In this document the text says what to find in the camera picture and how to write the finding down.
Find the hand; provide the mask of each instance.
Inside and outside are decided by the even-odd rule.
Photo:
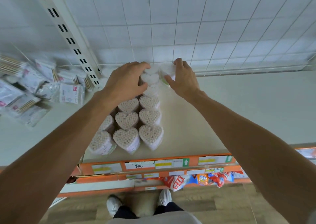
[[[150,65],[146,62],[129,62],[117,68],[112,72],[104,89],[100,91],[101,98],[105,98],[106,102],[110,102],[115,108],[121,102],[142,94],[148,84],[143,83],[138,86],[138,80],[145,69],[150,69]]]
[[[177,58],[173,64],[176,65],[175,81],[169,75],[166,75],[164,78],[177,95],[189,101],[192,95],[197,90],[200,90],[195,73],[188,66],[188,63],[182,61],[181,58]]]

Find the store shelf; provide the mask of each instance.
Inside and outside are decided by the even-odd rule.
[[[144,144],[133,155],[120,147],[109,156],[93,155],[86,150],[83,163],[227,153],[227,149],[203,116],[163,83],[160,83],[159,99],[164,138],[155,151]]]
[[[92,95],[93,93],[87,92],[85,101],[90,100]],[[10,165],[81,108],[70,103],[49,105],[51,110],[33,128],[4,115],[0,117],[0,166]]]

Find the shoe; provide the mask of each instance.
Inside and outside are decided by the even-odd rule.
[[[109,210],[109,213],[111,217],[113,218],[116,212],[119,210],[121,206],[123,206],[121,199],[119,199],[115,195],[110,195],[109,198],[106,201],[107,209]]]
[[[158,206],[167,206],[169,202],[172,202],[171,192],[169,189],[164,189],[159,195]]]

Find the forearm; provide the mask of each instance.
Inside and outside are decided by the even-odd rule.
[[[280,138],[204,92],[197,92],[188,101],[204,116],[270,204],[290,223],[305,223],[316,208],[315,166]]]
[[[37,223],[112,107],[97,94],[0,175],[0,222]]]

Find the wooden floor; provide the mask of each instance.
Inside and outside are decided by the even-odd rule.
[[[118,196],[139,216],[154,213],[160,190],[120,193]],[[105,224],[111,219],[108,195],[67,198],[48,210],[41,224]],[[287,224],[253,184],[200,186],[172,192],[172,201],[202,223]]]

